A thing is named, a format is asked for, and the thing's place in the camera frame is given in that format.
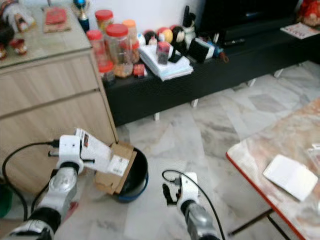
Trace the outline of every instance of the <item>cardboard box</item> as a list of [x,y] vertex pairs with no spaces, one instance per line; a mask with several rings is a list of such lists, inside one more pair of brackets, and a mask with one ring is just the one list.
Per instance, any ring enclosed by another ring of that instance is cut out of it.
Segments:
[[95,185],[100,191],[113,195],[121,192],[137,152],[132,145],[121,141],[112,144],[111,149],[114,155],[109,164],[109,172],[97,171]]

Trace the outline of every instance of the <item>cabinet drawer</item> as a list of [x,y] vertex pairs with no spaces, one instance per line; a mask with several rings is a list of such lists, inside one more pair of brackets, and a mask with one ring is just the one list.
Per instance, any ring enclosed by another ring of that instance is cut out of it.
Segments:
[[[0,120],[0,164],[15,149],[29,143],[59,139],[82,128],[111,144],[114,133],[100,92],[47,105]],[[21,190],[38,193],[47,183],[56,159],[49,146],[32,146],[18,152],[7,165],[12,182]]]
[[89,54],[0,73],[0,116],[96,88]]

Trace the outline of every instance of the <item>table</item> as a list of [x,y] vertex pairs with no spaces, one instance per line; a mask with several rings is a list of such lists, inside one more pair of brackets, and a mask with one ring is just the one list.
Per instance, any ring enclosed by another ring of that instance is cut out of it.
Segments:
[[226,157],[271,206],[270,210],[230,232],[230,235],[268,217],[280,233],[289,239],[270,217],[275,211],[300,239],[320,239],[320,215],[316,212],[316,205],[320,201],[320,181],[307,199],[299,202],[263,176],[264,170],[277,154],[294,159],[319,174],[306,153],[312,143],[320,143],[320,98],[227,151]]

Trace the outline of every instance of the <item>wooden cabinet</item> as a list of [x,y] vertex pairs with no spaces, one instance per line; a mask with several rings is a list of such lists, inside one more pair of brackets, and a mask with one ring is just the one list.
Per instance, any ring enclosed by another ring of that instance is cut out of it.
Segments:
[[[34,15],[43,21],[40,7]],[[91,45],[70,10],[68,17],[71,31],[46,35],[39,25],[23,35],[35,40],[26,41],[26,55],[9,49],[0,61],[0,164],[23,145],[59,139],[75,128],[106,144],[118,141]],[[37,194],[56,166],[49,150],[40,145],[17,153],[7,164],[13,184]]]
[[[73,134],[75,128],[85,129],[111,144],[114,136],[108,122],[100,92],[91,92],[17,114],[0,120],[0,156],[7,156],[19,146]],[[48,157],[49,150],[52,150],[50,146],[40,145],[17,153],[7,165],[12,182],[24,191],[39,192],[47,183],[57,161],[54,157]]]
[[0,75],[0,116],[98,88],[88,55]]

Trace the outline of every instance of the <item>trash bin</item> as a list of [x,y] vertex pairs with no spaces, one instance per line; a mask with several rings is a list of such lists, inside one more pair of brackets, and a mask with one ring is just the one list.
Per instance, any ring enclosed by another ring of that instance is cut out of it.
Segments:
[[137,148],[136,157],[119,194],[114,195],[122,203],[136,200],[147,188],[149,181],[148,162],[146,156]]

